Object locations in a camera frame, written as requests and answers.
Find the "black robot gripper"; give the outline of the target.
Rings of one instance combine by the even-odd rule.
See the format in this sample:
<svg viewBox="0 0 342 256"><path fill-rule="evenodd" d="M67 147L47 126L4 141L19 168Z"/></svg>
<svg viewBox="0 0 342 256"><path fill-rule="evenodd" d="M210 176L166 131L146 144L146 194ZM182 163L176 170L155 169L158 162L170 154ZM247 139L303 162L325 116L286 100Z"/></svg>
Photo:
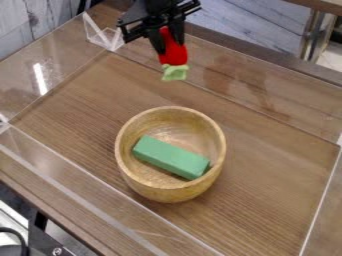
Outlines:
<svg viewBox="0 0 342 256"><path fill-rule="evenodd" d="M148 38L159 54L166 53L160 28L167 27L175 42L184 44L184 21L202 9L200 0L134 0L128 10L118 19L126 43L140 37Z"/></svg>

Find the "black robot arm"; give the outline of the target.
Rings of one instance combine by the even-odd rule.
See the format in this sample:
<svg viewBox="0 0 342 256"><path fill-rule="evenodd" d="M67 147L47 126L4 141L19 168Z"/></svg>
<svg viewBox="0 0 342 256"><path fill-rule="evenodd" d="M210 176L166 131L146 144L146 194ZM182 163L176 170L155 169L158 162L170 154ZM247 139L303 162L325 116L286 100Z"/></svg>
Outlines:
<svg viewBox="0 0 342 256"><path fill-rule="evenodd" d="M118 19L124 42L144 37L156 52L164 54L167 46L160 29L167 28L175 42L183 45L186 18L200 9L200 0L134 0Z"/></svg>

